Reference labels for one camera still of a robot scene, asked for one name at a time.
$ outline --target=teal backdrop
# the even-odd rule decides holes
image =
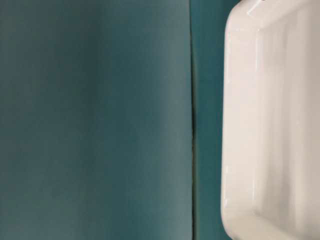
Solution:
[[[0,239],[190,240],[188,0],[0,1]]]
[[[224,39],[238,0],[191,0],[194,239],[227,240],[220,214]]]

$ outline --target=dark line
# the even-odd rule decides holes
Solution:
[[[189,0],[190,27],[190,63],[191,63],[191,107],[192,107],[192,240],[197,239],[197,208],[196,208],[196,75],[194,62],[194,48],[192,38],[192,7]]]

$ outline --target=glossy white plastic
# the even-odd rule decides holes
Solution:
[[[320,0],[242,0],[225,34],[221,214],[234,240],[320,239]]]

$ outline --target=white container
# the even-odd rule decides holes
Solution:
[[[320,0],[229,16],[221,213],[234,240],[320,239]]]

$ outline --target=teal surface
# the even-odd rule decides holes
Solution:
[[[0,1],[0,239],[190,240],[187,0]]]
[[[224,37],[237,0],[191,0],[195,239],[229,239],[220,214]]]

